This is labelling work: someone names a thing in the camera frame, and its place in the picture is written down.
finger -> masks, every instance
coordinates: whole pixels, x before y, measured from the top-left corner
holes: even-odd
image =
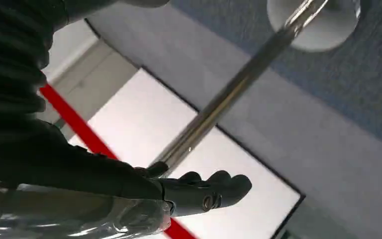
[[[226,184],[230,181],[231,176],[228,172],[221,170],[215,172],[210,178],[207,180],[207,183],[209,184],[216,184],[216,183],[222,183]]]
[[[223,208],[237,204],[248,194],[252,186],[247,176],[237,175],[233,177],[222,193],[222,205],[220,207]]]
[[[196,172],[188,172],[180,177],[179,180],[184,183],[196,182],[201,181],[201,176]]]

black glove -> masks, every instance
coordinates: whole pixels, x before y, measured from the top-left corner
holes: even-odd
[[[231,178],[226,171],[214,173],[202,181],[196,172],[179,179],[157,179],[163,188],[163,199],[172,204],[172,216],[186,216],[208,212],[215,208],[235,205],[252,188],[244,175]]]

white panel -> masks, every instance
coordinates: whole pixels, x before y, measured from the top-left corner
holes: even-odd
[[[140,70],[89,123],[123,161],[148,166],[195,115]],[[81,141],[75,136],[70,143]],[[207,178],[221,169],[247,175],[253,182],[249,195],[236,206],[179,218],[180,222],[201,239],[269,239],[299,194],[218,129],[208,134],[173,176],[196,171]]]

black sleeve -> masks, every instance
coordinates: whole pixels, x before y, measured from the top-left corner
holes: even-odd
[[[44,110],[37,91],[46,84],[41,69],[48,64],[53,33],[70,17],[112,2],[0,0],[0,181],[161,198],[160,189],[130,165],[70,146],[57,128],[35,117]]]

gloved hand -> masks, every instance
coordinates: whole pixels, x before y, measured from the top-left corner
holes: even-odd
[[[168,171],[168,166],[157,162],[147,169],[135,168],[146,178],[156,178]],[[174,217],[208,212],[211,209],[235,205],[252,188],[244,175],[231,177],[226,171],[214,173],[203,181],[196,172],[188,172],[179,179],[155,179],[162,186],[163,200],[172,205]]]

